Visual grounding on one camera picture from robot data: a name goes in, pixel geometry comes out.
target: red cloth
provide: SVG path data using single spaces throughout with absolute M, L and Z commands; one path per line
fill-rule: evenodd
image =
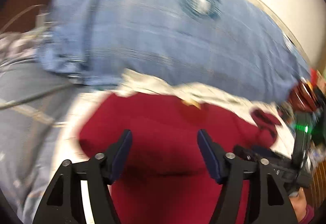
M 85 124 L 79 142 L 92 157 L 117 141 L 124 129 L 132 131 L 133 145 L 124 172 L 111 192 L 122 224 L 207 224 L 221 186 L 206 170 L 197 146 L 198 130 L 206 129 L 228 152 L 236 144 L 270 147 L 276 140 L 271 135 L 274 118 L 258 112 L 257 127 L 215 105 L 202 104 L 198 109 L 175 96 L 112 94 Z M 244 182 L 239 224 L 244 221 L 247 195 L 248 183 Z

